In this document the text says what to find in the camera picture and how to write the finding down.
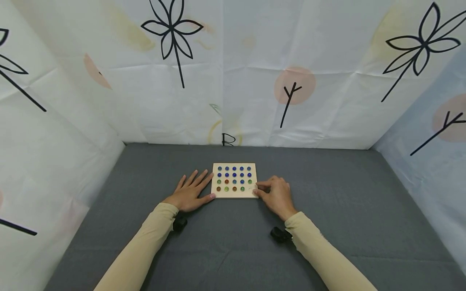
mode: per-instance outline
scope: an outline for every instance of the forearm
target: forearm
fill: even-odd
[[[94,291],[138,291],[152,260],[173,228],[178,209],[160,203],[118,255]]]
[[[299,212],[285,222],[298,251],[319,273],[329,291],[376,290],[374,285]]]

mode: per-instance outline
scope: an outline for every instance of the hand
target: hand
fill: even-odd
[[[190,212],[212,201],[215,198],[215,194],[209,194],[202,198],[198,198],[198,196],[202,189],[204,189],[212,180],[213,173],[204,179],[204,177],[207,175],[207,170],[205,170],[195,180],[194,178],[196,177],[197,173],[198,171],[195,170],[188,178],[186,183],[186,175],[183,175],[181,180],[178,182],[175,192],[173,192],[171,196],[167,197],[162,202],[175,206],[179,211]]]
[[[283,178],[272,176],[268,181],[257,182],[256,185],[258,189],[254,189],[253,193],[283,221],[298,213],[291,200],[290,184]]]

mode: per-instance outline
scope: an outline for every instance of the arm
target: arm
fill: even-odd
[[[319,273],[329,291],[373,291],[374,285],[320,233],[304,213],[296,211],[290,185],[273,176],[258,182],[254,193],[284,222],[297,250]]]
[[[155,254],[173,230],[173,221],[178,210],[193,211],[215,198],[214,194],[198,198],[202,189],[212,180],[213,174],[204,179],[207,175],[205,170],[195,180],[197,173],[197,170],[194,171],[186,183],[186,176],[183,176],[175,192],[149,214],[141,229],[118,255],[94,291],[141,289]]]
[[[286,220],[287,231],[293,235],[297,250],[319,273],[330,291],[376,290],[374,285],[320,233],[319,229],[299,212]]]

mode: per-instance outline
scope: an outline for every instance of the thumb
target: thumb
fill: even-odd
[[[266,192],[262,191],[261,189],[254,189],[253,193],[257,196],[259,196],[260,199],[264,199],[264,196],[267,195]]]
[[[209,195],[205,195],[205,196],[202,197],[202,198],[198,198],[197,201],[198,201],[198,203],[199,203],[199,206],[201,206],[201,205],[204,205],[204,204],[209,203],[209,202],[212,201],[213,199],[215,199],[215,194],[214,194],[214,193],[209,194]]]

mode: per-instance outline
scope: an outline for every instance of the green leaf drawing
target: green leaf drawing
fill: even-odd
[[[220,107],[217,105],[217,104],[209,104],[213,110],[215,110],[215,112],[217,112],[220,117],[222,116],[222,110],[220,109]]]

